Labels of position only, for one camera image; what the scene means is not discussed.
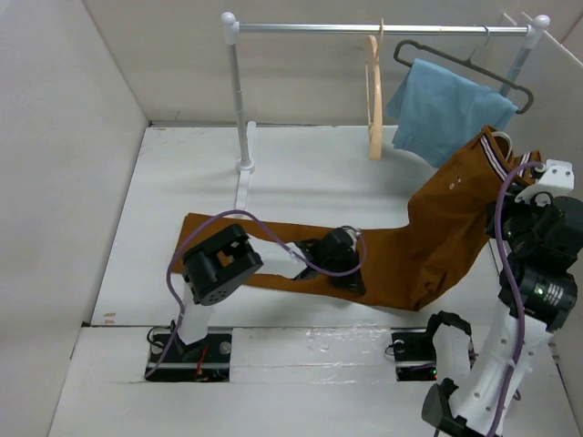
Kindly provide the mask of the brown trousers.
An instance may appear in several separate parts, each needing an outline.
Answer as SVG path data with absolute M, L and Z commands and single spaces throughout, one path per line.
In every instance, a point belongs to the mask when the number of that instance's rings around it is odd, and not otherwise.
M 488 242 L 486 217 L 507 174 L 538 151 L 521 156 L 503 134 L 485 126 L 410 198 L 409 223 L 399 229 L 367 229 L 362 268 L 365 293 L 339 290 L 332 278 L 293 280 L 260 269 L 249 286 L 327 296 L 367 306 L 417 311 L 453 288 Z

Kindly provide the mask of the beige wooden hanger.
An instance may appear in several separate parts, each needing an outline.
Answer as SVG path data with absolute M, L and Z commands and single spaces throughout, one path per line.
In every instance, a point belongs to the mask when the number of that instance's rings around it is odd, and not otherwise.
M 380 65 L 381 48 L 384 41 L 384 20 L 381 19 L 374 35 L 367 36 L 368 58 L 365 64 L 365 96 L 367 107 L 367 129 L 369 159 L 379 160 L 383 150 L 384 105 Z

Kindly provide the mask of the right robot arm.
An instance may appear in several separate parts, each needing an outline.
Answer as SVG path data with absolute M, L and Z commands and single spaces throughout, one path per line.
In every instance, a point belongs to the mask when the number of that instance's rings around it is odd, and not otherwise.
M 472 330 L 458 315 L 440 311 L 421 336 L 436 359 L 436 382 L 422 418 L 449 436 L 500 436 L 503 420 L 531 361 L 565 324 L 578 297 L 569 273 L 582 250 L 582 203 L 548 192 L 528 202 L 506 198 L 489 218 L 501 250 L 494 318 L 477 355 Z

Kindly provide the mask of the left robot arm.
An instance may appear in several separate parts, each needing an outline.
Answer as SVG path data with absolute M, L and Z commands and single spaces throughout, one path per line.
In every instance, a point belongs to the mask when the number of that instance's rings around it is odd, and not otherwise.
M 332 290 L 361 297 L 365 294 L 360 267 L 365 255 L 357 249 L 361 232 L 350 226 L 328 231 L 318 239 L 276 241 L 248 234 L 232 224 L 187 250 L 181 257 L 182 278 L 191 297 L 171 341 L 171 349 L 184 361 L 202 353 L 210 314 L 195 314 L 197 305 L 209 307 L 227 299 L 257 273 L 288 279 L 293 285 L 323 278 Z

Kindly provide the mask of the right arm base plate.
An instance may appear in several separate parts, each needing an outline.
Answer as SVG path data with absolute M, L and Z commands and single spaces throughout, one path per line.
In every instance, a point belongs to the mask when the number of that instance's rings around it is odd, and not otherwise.
M 391 328 L 384 354 L 394 362 L 398 381 L 435 381 L 436 352 L 426 328 Z

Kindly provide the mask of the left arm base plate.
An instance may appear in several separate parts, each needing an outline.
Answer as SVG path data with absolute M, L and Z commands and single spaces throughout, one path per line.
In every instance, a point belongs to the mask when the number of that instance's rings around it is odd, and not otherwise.
M 170 327 L 149 330 L 146 381 L 206 383 L 230 380 L 232 330 L 211 330 L 205 338 L 189 346 L 179 346 L 175 342 L 161 357 L 169 337 Z

